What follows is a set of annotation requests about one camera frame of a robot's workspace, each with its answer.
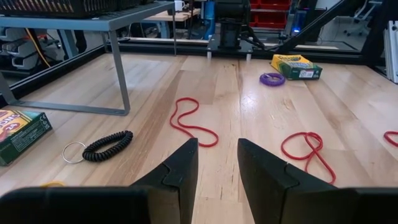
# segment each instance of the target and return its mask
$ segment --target metal key ring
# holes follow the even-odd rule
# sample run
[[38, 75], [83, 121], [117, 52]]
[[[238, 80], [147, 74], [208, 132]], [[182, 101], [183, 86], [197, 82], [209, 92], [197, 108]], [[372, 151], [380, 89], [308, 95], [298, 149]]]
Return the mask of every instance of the metal key ring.
[[81, 143], [81, 142], [71, 142], [71, 143], [69, 143], [67, 146], [65, 146], [65, 147], [63, 148], [63, 151], [62, 151], [62, 158], [63, 158], [63, 160], [66, 161], [67, 163], [70, 163], [70, 164], [76, 164], [76, 163], [79, 163], [79, 162], [83, 161], [84, 158], [81, 158], [79, 161], [76, 161], [76, 162], [69, 161], [67, 158], [65, 158], [65, 151], [66, 151], [67, 148], [68, 148], [70, 145], [72, 145], [72, 144], [81, 144], [81, 145], [84, 146], [85, 148], [87, 148], [87, 146], [86, 146], [85, 144]]

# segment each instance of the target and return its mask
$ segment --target red storage bin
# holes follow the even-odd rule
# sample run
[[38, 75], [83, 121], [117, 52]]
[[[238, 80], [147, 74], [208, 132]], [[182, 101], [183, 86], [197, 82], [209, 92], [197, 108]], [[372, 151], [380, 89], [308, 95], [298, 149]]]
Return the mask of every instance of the red storage bin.
[[261, 9], [289, 10], [292, 0], [258, 0]]
[[257, 15], [257, 26], [285, 29], [287, 15], [284, 12], [262, 12]]
[[257, 26], [257, 13], [251, 13], [251, 18], [250, 18], [250, 27], [256, 27]]
[[250, 0], [250, 7], [252, 9], [259, 9], [260, 8], [260, 0]]

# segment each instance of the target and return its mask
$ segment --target wooden floor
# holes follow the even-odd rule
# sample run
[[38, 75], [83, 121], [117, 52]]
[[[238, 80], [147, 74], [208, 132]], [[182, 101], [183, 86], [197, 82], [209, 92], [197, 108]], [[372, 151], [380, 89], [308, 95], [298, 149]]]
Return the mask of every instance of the wooden floor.
[[[259, 84], [274, 72], [267, 60], [245, 61], [194, 56], [123, 55], [132, 110], [126, 117], [45, 111], [54, 130], [9, 167], [0, 167], [0, 195], [25, 186], [61, 180], [73, 185], [129, 185], [181, 146], [188, 137], [169, 126], [174, 101], [196, 98], [200, 109], [184, 123], [215, 130], [220, 142], [200, 148], [193, 223], [253, 223], [239, 177], [236, 145], [248, 138], [303, 169], [304, 161], [282, 155], [281, 142], [299, 131], [322, 136], [321, 154], [336, 171], [337, 187], [398, 186], [398, 148], [382, 135], [398, 130], [398, 87], [368, 67], [320, 64], [321, 80], [290, 81], [271, 88]], [[121, 107], [113, 58], [103, 55], [26, 97], [30, 100]], [[187, 103], [181, 110], [194, 105]], [[87, 144], [122, 130], [132, 144], [109, 161], [67, 164], [63, 147]], [[194, 132], [201, 142], [213, 137]], [[309, 151], [303, 139], [287, 145], [294, 155]], [[71, 147], [68, 157], [79, 159]], [[329, 181], [315, 159], [310, 173]]]

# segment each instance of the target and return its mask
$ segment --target black coiled keychain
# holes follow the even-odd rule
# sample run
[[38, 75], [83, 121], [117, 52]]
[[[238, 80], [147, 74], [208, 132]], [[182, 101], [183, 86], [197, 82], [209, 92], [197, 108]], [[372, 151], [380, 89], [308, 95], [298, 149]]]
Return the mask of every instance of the black coiled keychain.
[[[79, 163], [83, 160], [87, 160], [90, 162], [103, 162], [105, 160], [108, 160], [115, 156], [117, 153], [121, 152], [123, 149], [125, 149], [130, 142], [132, 141], [133, 134], [131, 131], [121, 131], [119, 133], [112, 134], [110, 136], [107, 136], [105, 138], [101, 138], [92, 144], [90, 144], [88, 147], [86, 147], [83, 143], [81, 142], [72, 142], [65, 146], [62, 152], [62, 157], [65, 161], [68, 163], [76, 164]], [[110, 147], [109, 149], [103, 151], [103, 152], [96, 152], [98, 149], [114, 143], [118, 142], [116, 145]], [[65, 150], [67, 149], [68, 146], [72, 144], [81, 144], [82, 146], [85, 147], [85, 150], [83, 151], [83, 158], [80, 161], [72, 162], [69, 161], [65, 158]]]

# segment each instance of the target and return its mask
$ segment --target white wall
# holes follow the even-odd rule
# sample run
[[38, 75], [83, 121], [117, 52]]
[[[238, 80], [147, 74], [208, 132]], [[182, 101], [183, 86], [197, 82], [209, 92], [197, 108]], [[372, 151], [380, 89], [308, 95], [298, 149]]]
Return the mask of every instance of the white wall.
[[336, 3], [340, 2], [340, 0], [318, 0], [317, 2], [317, 8], [322, 8], [322, 9], [330, 9], [333, 7]]

